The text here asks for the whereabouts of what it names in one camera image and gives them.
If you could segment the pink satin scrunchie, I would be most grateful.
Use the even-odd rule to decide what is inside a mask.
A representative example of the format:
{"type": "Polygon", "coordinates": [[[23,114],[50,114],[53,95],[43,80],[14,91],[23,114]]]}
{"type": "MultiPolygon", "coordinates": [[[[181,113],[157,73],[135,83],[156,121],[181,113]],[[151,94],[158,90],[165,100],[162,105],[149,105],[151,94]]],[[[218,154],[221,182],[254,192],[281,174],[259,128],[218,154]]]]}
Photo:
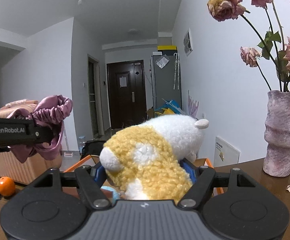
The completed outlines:
{"type": "Polygon", "coordinates": [[[61,153],[61,142],[64,132],[64,119],[70,116],[73,108],[71,99],[62,95],[53,95],[44,98],[36,108],[29,112],[27,109],[18,108],[7,117],[9,119],[33,120],[39,127],[47,127],[53,132],[53,138],[47,142],[26,146],[24,144],[11,146],[10,151],[21,163],[29,157],[40,154],[48,161],[56,159],[61,153]]]}

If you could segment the yellow white plush toy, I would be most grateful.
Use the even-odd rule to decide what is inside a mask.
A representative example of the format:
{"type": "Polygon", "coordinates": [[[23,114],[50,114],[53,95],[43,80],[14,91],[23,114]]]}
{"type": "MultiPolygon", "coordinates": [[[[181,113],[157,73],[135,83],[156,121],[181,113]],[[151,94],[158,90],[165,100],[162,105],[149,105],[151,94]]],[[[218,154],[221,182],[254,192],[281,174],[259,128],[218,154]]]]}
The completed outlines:
{"type": "MultiPolygon", "coordinates": [[[[197,120],[180,114],[161,115],[116,132],[105,142],[99,161],[105,170],[118,172],[130,166],[128,161],[144,165],[163,154],[177,161],[195,160],[208,126],[207,119],[197,120]]],[[[135,184],[125,191],[114,184],[127,200],[173,200],[177,203],[182,199],[177,201],[171,196],[150,199],[141,185],[135,184]]]]}

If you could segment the orange red cardboard box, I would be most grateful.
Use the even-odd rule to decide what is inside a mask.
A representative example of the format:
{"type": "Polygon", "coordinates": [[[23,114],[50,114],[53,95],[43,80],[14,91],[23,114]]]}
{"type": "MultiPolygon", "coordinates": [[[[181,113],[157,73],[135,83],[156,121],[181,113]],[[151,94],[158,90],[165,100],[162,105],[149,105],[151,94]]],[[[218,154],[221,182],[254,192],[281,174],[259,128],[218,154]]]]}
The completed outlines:
{"type": "Polygon", "coordinates": [[[196,183],[198,175],[195,166],[187,159],[177,161],[166,154],[148,164],[137,164],[128,161],[121,171],[104,170],[105,174],[114,181],[121,190],[130,190],[135,184],[141,183],[141,189],[150,199],[171,196],[180,200],[185,192],[196,183]]]}

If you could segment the pink ribbed suitcase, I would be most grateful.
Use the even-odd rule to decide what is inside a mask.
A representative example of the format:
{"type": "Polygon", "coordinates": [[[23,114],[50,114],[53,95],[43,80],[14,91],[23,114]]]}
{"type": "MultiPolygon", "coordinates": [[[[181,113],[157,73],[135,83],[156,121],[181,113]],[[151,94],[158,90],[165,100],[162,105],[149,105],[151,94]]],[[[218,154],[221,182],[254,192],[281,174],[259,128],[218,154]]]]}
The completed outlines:
{"type": "Polygon", "coordinates": [[[53,145],[43,143],[38,151],[32,146],[16,145],[8,152],[0,153],[0,177],[10,177],[17,183],[30,184],[49,168],[61,166],[61,154],[47,153],[53,145]]]}

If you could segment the orange mandarin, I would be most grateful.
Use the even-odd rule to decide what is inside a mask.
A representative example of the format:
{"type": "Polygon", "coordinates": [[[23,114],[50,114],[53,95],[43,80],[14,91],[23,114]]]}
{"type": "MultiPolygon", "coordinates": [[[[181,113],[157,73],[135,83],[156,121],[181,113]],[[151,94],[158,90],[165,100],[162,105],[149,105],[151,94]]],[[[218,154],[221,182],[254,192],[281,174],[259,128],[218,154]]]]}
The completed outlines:
{"type": "Polygon", "coordinates": [[[0,178],[0,194],[4,197],[10,197],[15,193],[16,186],[12,178],[0,178]]]}

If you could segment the blue yellow clutter pile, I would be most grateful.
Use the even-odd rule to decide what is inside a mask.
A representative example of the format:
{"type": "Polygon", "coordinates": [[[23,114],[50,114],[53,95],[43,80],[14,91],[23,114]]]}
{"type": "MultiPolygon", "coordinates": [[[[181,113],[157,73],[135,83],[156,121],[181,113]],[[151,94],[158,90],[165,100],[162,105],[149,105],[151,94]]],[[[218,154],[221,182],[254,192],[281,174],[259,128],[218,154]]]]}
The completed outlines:
{"type": "Polygon", "coordinates": [[[180,105],[175,100],[163,100],[164,105],[154,109],[151,107],[146,111],[147,117],[149,119],[161,116],[161,115],[169,115],[169,114],[183,114],[183,110],[180,105]]]}

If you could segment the dark brown door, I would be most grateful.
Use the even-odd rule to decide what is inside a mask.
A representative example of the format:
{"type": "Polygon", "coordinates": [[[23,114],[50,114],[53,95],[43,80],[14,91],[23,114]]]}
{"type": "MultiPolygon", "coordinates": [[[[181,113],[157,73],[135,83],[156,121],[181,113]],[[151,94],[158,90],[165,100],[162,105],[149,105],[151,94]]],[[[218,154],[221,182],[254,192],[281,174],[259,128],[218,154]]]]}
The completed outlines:
{"type": "Polygon", "coordinates": [[[142,60],[106,65],[111,128],[119,129],[147,119],[142,60]]]}

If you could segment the purple textured vase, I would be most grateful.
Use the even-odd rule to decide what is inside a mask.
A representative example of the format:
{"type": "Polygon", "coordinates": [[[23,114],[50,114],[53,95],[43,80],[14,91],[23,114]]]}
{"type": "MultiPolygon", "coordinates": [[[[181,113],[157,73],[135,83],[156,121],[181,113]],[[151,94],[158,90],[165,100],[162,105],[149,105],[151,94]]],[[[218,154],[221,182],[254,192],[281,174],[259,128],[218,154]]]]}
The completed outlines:
{"type": "Polygon", "coordinates": [[[263,171],[284,178],[290,175],[290,92],[268,92],[264,139],[268,143],[263,171]]]}

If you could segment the grey refrigerator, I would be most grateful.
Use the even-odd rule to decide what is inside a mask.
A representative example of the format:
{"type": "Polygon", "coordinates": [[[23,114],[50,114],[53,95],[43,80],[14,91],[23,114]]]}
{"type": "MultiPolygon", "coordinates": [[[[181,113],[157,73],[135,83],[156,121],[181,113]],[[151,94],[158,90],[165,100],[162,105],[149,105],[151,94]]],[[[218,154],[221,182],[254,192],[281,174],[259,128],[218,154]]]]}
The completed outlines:
{"type": "Polygon", "coordinates": [[[182,107],[181,85],[174,85],[175,55],[151,55],[151,86],[154,109],[174,100],[182,107]]]}

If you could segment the yellow box on fridge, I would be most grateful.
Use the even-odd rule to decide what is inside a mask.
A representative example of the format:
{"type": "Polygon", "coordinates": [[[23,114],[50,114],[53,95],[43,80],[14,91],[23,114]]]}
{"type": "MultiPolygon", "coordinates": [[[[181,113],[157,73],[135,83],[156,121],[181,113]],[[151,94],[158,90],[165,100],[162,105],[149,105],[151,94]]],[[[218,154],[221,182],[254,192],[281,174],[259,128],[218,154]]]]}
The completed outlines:
{"type": "Polygon", "coordinates": [[[163,50],[177,50],[176,46],[173,45],[160,45],[157,46],[158,51],[163,51],[163,50]]]}

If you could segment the dried pink roses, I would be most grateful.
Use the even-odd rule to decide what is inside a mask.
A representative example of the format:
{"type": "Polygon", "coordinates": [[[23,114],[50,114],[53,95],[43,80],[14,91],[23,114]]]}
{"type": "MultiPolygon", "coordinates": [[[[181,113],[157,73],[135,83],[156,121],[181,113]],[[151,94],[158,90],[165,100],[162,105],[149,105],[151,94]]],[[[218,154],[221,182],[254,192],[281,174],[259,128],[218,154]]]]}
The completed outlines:
{"type": "Polygon", "coordinates": [[[277,22],[278,29],[274,30],[270,15],[267,15],[268,30],[264,35],[256,29],[252,22],[246,17],[249,13],[242,4],[243,0],[209,0],[208,11],[217,22],[225,20],[244,19],[259,38],[256,47],[241,47],[240,57],[246,66],[260,68],[259,59],[263,58],[273,62],[279,80],[279,90],[290,92],[290,36],[283,34],[283,26],[280,22],[274,0],[250,0],[251,5],[268,11],[271,6],[277,22]]]}

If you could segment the white board against wall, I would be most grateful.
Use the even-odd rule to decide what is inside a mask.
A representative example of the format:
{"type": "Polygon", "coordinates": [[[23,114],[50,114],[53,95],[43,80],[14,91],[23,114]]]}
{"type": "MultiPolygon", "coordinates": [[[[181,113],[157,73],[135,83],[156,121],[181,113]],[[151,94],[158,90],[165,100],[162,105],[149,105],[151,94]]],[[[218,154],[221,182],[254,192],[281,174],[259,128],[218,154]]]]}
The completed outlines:
{"type": "Polygon", "coordinates": [[[215,138],[214,167],[237,164],[240,151],[220,137],[215,138]]]}

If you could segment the white wall panel box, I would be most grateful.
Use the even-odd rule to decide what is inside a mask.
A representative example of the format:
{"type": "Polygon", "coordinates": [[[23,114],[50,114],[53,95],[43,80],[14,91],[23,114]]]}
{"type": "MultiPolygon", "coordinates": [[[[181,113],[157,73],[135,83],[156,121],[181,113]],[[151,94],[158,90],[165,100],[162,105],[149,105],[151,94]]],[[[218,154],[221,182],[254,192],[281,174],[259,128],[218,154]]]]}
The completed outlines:
{"type": "Polygon", "coordinates": [[[184,52],[188,56],[193,51],[193,45],[192,45],[192,42],[191,42],[191,31],[190,31],[190,28],[185,33],[185,36],[184,36],[184,39],[183,39],[183,45],[184,45],[184,52]]]}

